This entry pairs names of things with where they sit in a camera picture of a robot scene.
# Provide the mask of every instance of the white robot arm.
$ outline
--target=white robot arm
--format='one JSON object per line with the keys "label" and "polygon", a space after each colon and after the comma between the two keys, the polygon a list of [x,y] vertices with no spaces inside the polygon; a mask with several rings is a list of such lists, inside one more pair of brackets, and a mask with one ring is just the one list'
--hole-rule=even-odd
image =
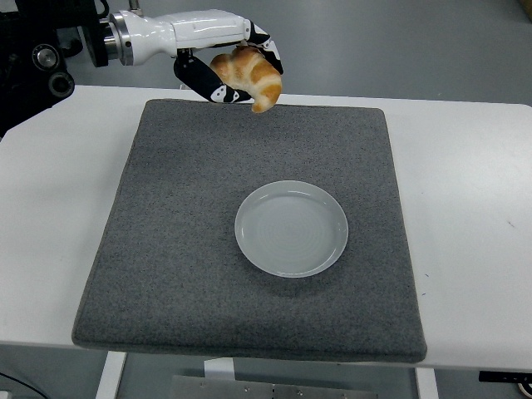
{"label": "white robot arm", "polygon": [[109,16],[106,49],[109,58],[137,66],[157,53],[176,58],[176,76],[202,97],[215,102],[250,98],[245,91],[226,86],[193,52],[206,47],[242,44],[257,47],[283,73],[274,41],[253,22],[220,10],[180,12],[150,18],[133,11]]}

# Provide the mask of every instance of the black cable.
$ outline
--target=black cable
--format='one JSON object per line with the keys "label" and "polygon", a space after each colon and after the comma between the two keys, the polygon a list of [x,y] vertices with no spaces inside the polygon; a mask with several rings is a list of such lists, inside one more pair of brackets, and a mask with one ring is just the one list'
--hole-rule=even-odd
{"label": "black cable", "polygon": [[107,0],[100,0],[100,2],[103,4],[103,11],[98,14],[98,17],[105,18],[107,17],[107,14],[109,14],[109,4],[107,3]]}
{"label": "black cable", "polygon": [[13,380],[15,382],[18,382],[19,384],[22,384],[23,386],[27,387],[27,388],[30,388],[32,391],[38,393],[39,395],[41,395],[42,397],[44,397],[44,399],[49,399],[44,393],[42,393],[41,391],[39,391],[38,389],[32,387],[31,385],[27,385],[25,382],[22,382],[20,380],[17,380],[15,377],[11,377],[9,376],[8,374],[4,374],[3,372],[0,372],[0,376],[2,377],[6,377],[6,378],[9,378],[10,380]]}

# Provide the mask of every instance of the white plate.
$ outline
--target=white plate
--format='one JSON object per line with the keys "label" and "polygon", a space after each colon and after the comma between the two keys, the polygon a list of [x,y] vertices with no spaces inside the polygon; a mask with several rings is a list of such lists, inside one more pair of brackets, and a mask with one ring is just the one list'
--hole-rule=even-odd
{"label": "white plate", "polygon": [[302,181],[264,185],[240,205],[234,221],[239,247],[270,274],[300,278],[334,264],[346,247],[346,215],[326,191]]}

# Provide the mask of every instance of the metal plate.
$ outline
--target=metal plate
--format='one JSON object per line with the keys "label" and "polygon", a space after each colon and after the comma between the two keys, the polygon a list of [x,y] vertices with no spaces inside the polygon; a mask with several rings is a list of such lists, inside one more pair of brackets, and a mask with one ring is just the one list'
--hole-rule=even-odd
{"label": "metal plate", "polygon": [[173,376],[170,399],[377,399],[373,392]]}

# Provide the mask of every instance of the bread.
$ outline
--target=bread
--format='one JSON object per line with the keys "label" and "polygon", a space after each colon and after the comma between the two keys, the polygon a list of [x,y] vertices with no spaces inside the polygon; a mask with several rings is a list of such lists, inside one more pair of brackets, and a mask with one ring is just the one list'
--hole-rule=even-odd
{"label": "bread", "polygon": [[279,72],[254,47],[236,47],[231,54],[219,54],[210,63],[221,81],[249,93],[255,100],[251,111],[260,113],[275,105],[283,85]]}

